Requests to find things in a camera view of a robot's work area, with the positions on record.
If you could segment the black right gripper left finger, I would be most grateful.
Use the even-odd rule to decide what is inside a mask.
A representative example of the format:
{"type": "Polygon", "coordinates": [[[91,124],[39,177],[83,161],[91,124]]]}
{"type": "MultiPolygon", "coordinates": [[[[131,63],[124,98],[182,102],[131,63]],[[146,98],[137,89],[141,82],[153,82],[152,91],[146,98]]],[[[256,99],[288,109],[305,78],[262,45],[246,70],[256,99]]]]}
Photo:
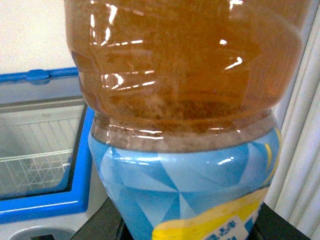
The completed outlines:
{"type": "Polygon", "coordinates": [[[110,198],[71,237],[71,240],[124,240],[125,223],[110,198]]]}

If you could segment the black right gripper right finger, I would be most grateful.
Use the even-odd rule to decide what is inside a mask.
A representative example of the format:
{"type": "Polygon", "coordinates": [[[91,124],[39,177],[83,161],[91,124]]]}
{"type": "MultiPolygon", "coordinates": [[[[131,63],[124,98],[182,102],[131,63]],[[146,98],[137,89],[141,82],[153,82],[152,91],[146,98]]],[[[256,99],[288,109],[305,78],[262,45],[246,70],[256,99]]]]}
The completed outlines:
{"type": "Polygon", "coordinates": [[[249,240],[310,240],[265,203],[249,234],[249,240]]]}

